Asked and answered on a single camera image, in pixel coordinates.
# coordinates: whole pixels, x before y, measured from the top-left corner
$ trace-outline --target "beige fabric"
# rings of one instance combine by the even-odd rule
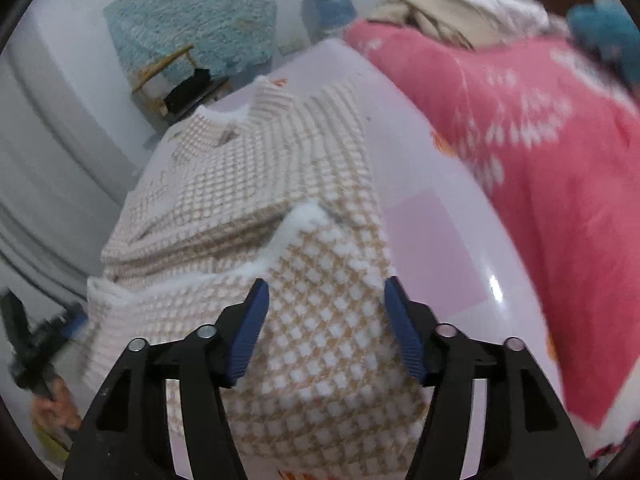
[[[94,387],[130,339],[183,338],[261,277],[270,309],[247,374],[223,391],[239,452],[319,476],[407,470],[426,404],[382,304],[393,269],[350,85],[137,189],[103,256],[107,279],[89,286]]]
[[[260,76],[255,82],[255,97],[244,121],[218,123],[196,111],[185,126],[172,157],[176,164],[188,164],[193,158],[241,135],[243,130],[272,120],[287,111],[293,102],[292,95]]]
[[[463,48],[504,43],[494,17],[461,0],[387,0],[369,20],[413,25],[425,36]]]

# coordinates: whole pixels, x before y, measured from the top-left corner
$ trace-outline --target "curtain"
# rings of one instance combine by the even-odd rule
[[[0,56],[0,261],[56,302],[82,301],[134,167],[23,21]]]

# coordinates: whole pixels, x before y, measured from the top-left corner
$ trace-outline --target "red blanket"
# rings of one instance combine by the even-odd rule
[[[640,417],[640,114],[565,40],[490,51],[356,24],[347,42],[483,187],[536,286],[589,454]]]

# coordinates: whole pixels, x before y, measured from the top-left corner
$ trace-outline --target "metal screw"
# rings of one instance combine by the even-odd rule
[[[458,333],[458,330],[453,325],[443,323],[436,327],[436,332],[442,337],[453,337]]]
[[[198,334],[198,337],[209,339],[210,337],[215,336],[216,332],[218,331],[213,325],[203,325],[198,329],[196,333]]]
[[[129,350],[132,352],[140,352],[146,346],[146,341],[141,337],[132,339],[129,342]]]
[[[508,338],[507,341],[505,341],[505,345],[507,345],[509,350],[513,350],[514,352],[524,350],[524,341],[517,337]]]

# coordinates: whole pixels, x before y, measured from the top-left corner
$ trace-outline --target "blue gripper pad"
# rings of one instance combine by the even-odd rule
[[[390,278],[385,282],[385,308],[391,322],[391,328],[400,343],[402,361],[409,370],[411,377],[423,384],[428,370],[422,361],[424,347],[420,340],[420,333],[411,321],[402,297],[406,298],[404,290],[397,280]]]
[[[256,280],[244,300],[246,311],[244,319],[231,343],[229,351],[227,377],[235,383],[244,376],[254,353],[258,334],[264,324],[269,309],[269,285],[264,280]]]
[[[78,332],[82,326],[88,321],[88,317],[84,312],[79,312],[76,318],[65,327],[62,331],[62,336],[71,339],[76,332]]]

